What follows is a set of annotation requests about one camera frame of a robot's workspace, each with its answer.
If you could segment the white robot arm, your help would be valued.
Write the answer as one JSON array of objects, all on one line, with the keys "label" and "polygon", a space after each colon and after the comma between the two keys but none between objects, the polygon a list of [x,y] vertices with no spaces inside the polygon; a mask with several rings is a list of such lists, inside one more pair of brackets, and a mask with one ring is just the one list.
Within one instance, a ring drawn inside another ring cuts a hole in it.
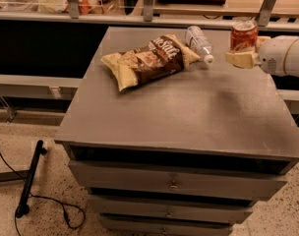
[{"label": "white robot arm", "polygon": [[259,36],[255,47],[227,51],[225,60],[240,69],[258,66],[270,75],[299,78],[299,36]]}]

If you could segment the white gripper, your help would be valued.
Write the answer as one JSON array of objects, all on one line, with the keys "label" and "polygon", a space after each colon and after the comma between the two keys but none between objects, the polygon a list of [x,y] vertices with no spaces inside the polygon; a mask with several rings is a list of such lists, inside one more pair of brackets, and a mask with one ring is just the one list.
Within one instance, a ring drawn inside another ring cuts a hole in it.
[{"label": "white gripper", "polygon": [[290,47],[299,39],[298,36],[281,35],[274,38],[258,36],[256,47],[260,48],[259,55],[254,49],[227,51],[227,63],[241,69],[252,69],[260,58],[260,67],[267,74],[285,76],[285,59]]}]

